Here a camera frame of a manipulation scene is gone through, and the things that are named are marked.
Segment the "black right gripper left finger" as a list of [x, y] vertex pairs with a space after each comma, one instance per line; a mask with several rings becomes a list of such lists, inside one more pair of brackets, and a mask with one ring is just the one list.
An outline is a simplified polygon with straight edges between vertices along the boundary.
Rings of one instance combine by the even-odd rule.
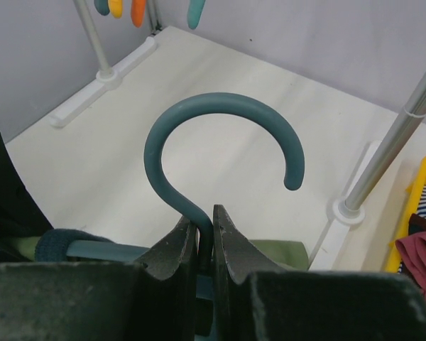
[[159, 281], [172, 278], [178, 270], [197, 270], [197, 228], [186, 217], [159, 242], [144, 252], [136, 262]]

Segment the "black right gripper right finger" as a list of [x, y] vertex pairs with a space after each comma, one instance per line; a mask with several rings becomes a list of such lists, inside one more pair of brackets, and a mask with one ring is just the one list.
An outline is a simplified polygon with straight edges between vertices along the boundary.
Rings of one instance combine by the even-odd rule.
[[240, 233], [223, 205], [214, 206], [213, 225], [215, 255], [234, 283], [242, 284], [258, 271], [286, 271]]

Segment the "olive green tank top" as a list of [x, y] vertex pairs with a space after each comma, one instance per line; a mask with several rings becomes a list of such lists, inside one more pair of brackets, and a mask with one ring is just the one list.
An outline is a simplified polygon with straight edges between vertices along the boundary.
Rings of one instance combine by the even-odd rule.
[[[25, 258], [43, 262], [75, 258], [133, 261], [149, 250], [146, 247], [117, 244], [76, 229], [52, 229], [41, 237], [9, 237], [6, 243]], [[255, 239], [251, 243], [284, 269], [306, 270], [309, 267], [302, 242]]]

